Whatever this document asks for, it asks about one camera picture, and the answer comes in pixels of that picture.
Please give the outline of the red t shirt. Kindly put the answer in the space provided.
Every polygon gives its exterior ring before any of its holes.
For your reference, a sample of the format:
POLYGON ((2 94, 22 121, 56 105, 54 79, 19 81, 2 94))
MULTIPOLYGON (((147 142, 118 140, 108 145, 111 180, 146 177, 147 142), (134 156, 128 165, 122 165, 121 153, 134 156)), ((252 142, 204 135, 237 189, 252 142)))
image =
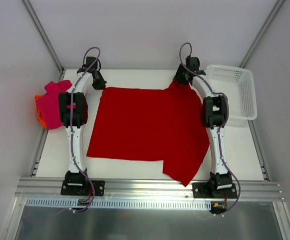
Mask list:
POLYGON ((201 112, 197 93, 176 81, 166 89, 108 87, 100 98, 87 156, 162 161, 162 172, 187 186, 209 148, 201 112))

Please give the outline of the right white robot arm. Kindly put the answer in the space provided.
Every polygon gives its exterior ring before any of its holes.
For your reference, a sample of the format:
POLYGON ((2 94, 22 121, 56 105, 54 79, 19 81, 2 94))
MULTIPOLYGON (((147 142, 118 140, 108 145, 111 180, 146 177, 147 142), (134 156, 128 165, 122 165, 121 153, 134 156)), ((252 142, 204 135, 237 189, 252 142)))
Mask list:
POLYGON ((233 185, 224 143, 225 125, 229 118, 228 99, 224 93, 212 89, 199 67, 197 57, 187 56, 185 62, 180 63, 174 79, 182 84, 190 84, 203 98, 201 122, 207 129, 212 165, 210 178, 199 192, 219 198, 233 185))

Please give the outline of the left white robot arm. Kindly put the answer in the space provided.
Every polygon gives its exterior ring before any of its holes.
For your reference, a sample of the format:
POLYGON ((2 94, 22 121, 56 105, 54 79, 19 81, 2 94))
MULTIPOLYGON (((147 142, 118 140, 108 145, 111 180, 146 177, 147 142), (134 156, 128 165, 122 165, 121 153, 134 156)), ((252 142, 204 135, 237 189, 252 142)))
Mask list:
POLYGON ((87 91, 106 87, 100 70, 100 60, 88 56, 77 71, 76 82, 58 95, 60 121, 66 129, 69 145, 69 164, 63 188, 73 189, 78 195, 86 194, 91 187, 83 156, 83 132, 88 120, 87 91))

